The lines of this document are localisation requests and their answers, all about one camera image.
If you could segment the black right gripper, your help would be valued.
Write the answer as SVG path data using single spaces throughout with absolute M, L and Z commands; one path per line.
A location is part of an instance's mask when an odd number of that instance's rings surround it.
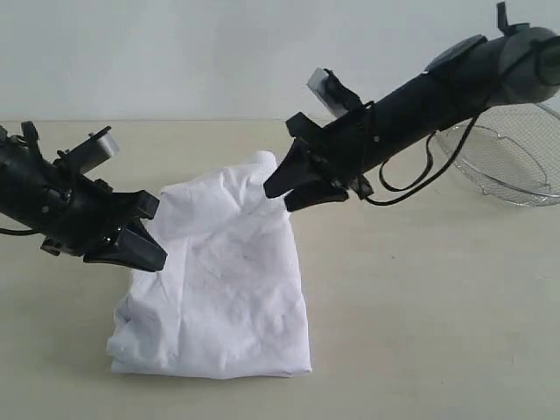
M 294 141 L 276 170 L 264 182 L 269 199 L 284 198 L 296 212 L 349 199 L 348 189 L 360 199 L 374 190 L 364 176 L 365 149 L 375 137 L 373 107 L 351 110 L 321 127 L 299 112 L 286 126 Z

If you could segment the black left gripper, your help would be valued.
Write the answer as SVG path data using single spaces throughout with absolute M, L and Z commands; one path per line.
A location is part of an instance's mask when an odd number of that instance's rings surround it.
M 84 263 L 160 271 L 167 253 L 142 223 L 154 218 L 158 205 L 145 190 L 115 192 L 82 177 L 61 216 L 45 227 L 40 248 L 53 256 L 81 256 Z

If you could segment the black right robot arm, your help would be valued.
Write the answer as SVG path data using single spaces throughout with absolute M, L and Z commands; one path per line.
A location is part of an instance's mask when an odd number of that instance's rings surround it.
M 493 107 L 548 100 L 559 90 L 559 37 L 467 39 L 379 101 L 362 101 L 326 68 L 308 87 L 336 118 L 321 127 L 298 113 L 286 123 L 292 146 L 263 188 L 290 212 L 345 201 L 350 191 L 370 200 L 367 172 L 418 141 Z

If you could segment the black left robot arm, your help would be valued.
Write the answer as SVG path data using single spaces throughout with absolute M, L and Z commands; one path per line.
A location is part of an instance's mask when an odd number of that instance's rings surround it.
M 33 122 L 21 132 L 1 131 L 1 213 L 25 226 L 2 234 L 45 237 L 41 249 L 85 263 L 108 263 L 135 270 L 163 269 L 167 254 L 143 222 L 157 213 L 158 199 L 140 190 L 117 192 L 87 172 L 111 159 L 118 147 L 105 127 L 53 162 L 44 159 Z

